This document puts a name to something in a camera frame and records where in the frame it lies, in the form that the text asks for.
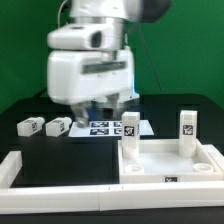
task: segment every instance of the white tray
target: white tray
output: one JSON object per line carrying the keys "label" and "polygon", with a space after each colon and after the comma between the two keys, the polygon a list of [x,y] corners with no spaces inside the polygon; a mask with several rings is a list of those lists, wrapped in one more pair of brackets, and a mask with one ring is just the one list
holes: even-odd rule
{"label": "white tray", "polygon": [[[223,170],[216,160],[223,156],[212,145],[203,146],[198,140],[197,154],[193,158],[179,156],[179,140],[141,140],[139,157],[122,157],[121,141],[118,142],[120,183],[159,183],[221,181]],[[212,166],[212,172],[196,172],[193,166],[205,163]]]}

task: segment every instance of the white paper sheet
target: white paper sheet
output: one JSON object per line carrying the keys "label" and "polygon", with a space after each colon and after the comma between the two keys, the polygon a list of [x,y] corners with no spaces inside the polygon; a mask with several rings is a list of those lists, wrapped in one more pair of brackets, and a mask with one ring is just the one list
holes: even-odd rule
{"label": "white paper sheet", "polygon": [[[148,120],[140,121],[140,135],[154,135]],[[121,136],[121,121],[92,121],[87,128],[78,128],[73,122],[69,137],[108,137]]]}

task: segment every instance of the green backdrop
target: green backdrop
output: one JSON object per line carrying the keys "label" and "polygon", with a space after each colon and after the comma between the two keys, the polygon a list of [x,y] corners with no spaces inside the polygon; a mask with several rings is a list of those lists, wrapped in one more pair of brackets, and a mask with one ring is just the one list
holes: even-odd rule
{"label": "green backdrop", "polygon": [[[60,2],[0,1],[0,113],[46,87],[46,37],[57,27]],[[173,0],[160,21],[141,30],[165,94],[203,94],[224,108],[223,0]],[[160,94],[138,31],[129,44],[137,91]]]}

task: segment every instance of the black table surface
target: black table surface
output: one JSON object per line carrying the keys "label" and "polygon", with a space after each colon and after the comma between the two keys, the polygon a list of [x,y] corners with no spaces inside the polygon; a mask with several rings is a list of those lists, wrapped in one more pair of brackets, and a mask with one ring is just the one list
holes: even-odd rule
{"label": "black table surface", "polygon": [[[142,139],[173,139],[179,135],[181,110],[198,111],[197,138],[213,144],[224,154],[224,110],[202,95],[144,95],[128,111],[149,120],[154,136]],[[91,120],[101,113],[89,109]],[[29,98],[15,103],[0,115],[0,162],[9,151],[22,151],[23,168],[12,188],[117,184],[117,140],[121,137],[70,138],[68,132],[46,137],[45,128],[35,135],[18,137],[16,124],[29,117],[71,117],[68,106],[48,98]],[[223,223],[224,207],[141,209],[105,212],[2,215],[0,223]]]}

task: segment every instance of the white robot body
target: white robot body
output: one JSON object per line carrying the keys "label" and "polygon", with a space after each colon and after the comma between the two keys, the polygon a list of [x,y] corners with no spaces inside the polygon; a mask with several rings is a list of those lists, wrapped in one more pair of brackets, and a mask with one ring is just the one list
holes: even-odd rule
{"label": "white robot body", "polygon": [[54,51],[48,60],[48,94],[56,103],[74,105],[115,94],[133,85],[133,55],[119,50],[114,62],[102,52]]}
{"label": "white robot body", "polygon": [[48,35],[48,45],[63,50],[116,51],[122,47],[122,38],[123,22],[107,18],[102,24],[66,25]]}

